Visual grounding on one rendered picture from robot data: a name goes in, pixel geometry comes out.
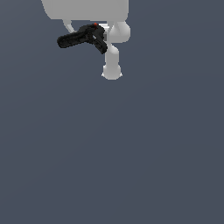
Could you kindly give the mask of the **white Panda gripper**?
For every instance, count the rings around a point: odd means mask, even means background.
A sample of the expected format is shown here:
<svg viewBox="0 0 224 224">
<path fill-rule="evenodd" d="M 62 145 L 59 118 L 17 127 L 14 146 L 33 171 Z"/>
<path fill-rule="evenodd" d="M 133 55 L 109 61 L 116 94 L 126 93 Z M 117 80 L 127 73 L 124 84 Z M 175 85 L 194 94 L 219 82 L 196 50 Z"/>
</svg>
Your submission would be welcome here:
<svg viewBox="0 0 224 224">
<path fill-rule="evenodd" d="M 129 13 L 129 0 L 41 0 L 50 19 L 64 19 L 66 29 L 73 33 L 71 20 L 125 21 Z M 109 33 L 108 24 L 99 24 Z"/>
</svg>

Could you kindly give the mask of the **black power drill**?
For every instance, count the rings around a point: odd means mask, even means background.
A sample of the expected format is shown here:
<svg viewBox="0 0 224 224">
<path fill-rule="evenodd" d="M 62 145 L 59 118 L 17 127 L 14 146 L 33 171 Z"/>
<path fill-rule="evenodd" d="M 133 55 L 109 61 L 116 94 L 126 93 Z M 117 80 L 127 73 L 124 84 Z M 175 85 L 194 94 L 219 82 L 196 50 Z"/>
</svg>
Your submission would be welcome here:
<svg viewBox="0 0 224 224">
<path fill-rule="evenodd" d="M 104 41 L 104 28 L 97 23 L 83 25 L 77 32 L 73 32 L 57 39 L 60 48 L 68 48 L 82 43 L 94 45 L 101 54 L 104 54 L 108 47 Z"/>
</svg>

